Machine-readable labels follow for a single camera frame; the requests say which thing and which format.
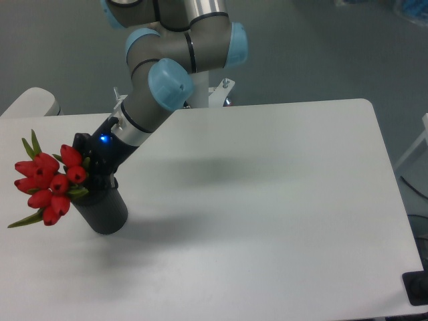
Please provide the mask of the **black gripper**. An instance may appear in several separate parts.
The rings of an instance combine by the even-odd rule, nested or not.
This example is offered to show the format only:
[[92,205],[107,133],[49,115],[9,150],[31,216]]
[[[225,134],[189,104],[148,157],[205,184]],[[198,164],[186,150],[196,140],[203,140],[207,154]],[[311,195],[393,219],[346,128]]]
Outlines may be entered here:
[[122,142],[112,133],[76,133],[72,147],[82,157],[90,158],[90,176],[87,190],[90,195],[118,188],[114,173],[118,167],[137,149]]

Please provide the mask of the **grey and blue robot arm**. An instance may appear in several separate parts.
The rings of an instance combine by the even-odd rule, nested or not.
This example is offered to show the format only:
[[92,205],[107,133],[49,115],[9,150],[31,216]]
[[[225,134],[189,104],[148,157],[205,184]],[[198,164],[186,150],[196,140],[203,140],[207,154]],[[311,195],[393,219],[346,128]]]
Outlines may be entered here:
[[247,34],[224,1],[103,1],[114,27],[132,27],[125,58],[132,91],[74,147],[90,161],[90,193],[116,187],[118,167],[191,97],[192,75],[243,64]]

